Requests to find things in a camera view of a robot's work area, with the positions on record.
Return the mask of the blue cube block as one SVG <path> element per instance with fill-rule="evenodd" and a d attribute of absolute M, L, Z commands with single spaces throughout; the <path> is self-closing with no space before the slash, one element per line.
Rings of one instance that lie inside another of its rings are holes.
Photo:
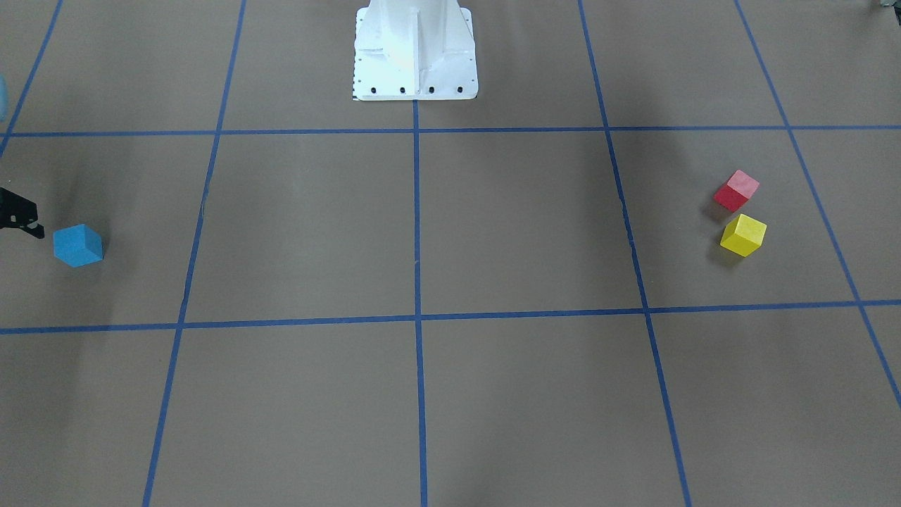
<path fill-rule="evenodd" d="M 102 238 L 85 224 L 59 229 L 53 234 L 54 256 L 77 268 L 103 260 Z"/>

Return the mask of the yellow cube block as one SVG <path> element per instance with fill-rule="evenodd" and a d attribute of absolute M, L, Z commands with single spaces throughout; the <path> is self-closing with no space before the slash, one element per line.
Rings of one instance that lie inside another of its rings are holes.
<path fill-rule="evenodd" d="M 721 247 L 746 258 L 762 247 L 768 225 L 752 216 L 740 214 L 724 228 Z"/>

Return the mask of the red cube block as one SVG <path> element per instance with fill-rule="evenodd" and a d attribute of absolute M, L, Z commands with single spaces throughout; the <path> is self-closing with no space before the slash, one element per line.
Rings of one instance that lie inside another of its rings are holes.
<path fill-rule="evenodd" d="M 760 182 L 743 170 L 735 170 L 712 196 L 714 202 L 730 213 L 739 211 L 760 188 Z"/>

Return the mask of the white pedestal column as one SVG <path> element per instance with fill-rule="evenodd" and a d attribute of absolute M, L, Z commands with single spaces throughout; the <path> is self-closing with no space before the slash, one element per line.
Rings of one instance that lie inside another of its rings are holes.
<path fill-rule="evenodd" d="M 371 1 L 357 10 L 352 99 L 451 101 L 479 95 L 471 10 L 457 1 Z"/>

